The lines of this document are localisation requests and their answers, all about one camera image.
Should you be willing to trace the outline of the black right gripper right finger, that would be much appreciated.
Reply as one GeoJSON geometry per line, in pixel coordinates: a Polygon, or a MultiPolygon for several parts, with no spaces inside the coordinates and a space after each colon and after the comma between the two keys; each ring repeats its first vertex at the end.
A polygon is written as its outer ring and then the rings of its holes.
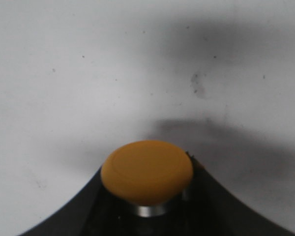
{"type": "Polygon", "coordinates": [[[184,219],[188,236],[293,236],[294,233],[260,215],[225,189],[196,158],[184,190],[184,219]]]}

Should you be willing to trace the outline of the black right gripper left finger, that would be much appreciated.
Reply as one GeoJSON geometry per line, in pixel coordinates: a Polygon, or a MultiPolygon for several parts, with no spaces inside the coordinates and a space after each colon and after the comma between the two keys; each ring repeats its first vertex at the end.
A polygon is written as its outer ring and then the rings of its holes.
{"type": "Polygon", "coordinates": [[[92,221],[106,215],[106,190],[100,177],[101,169],[63,207],[23,236],[81,236],[92,232],[92,221]]]}

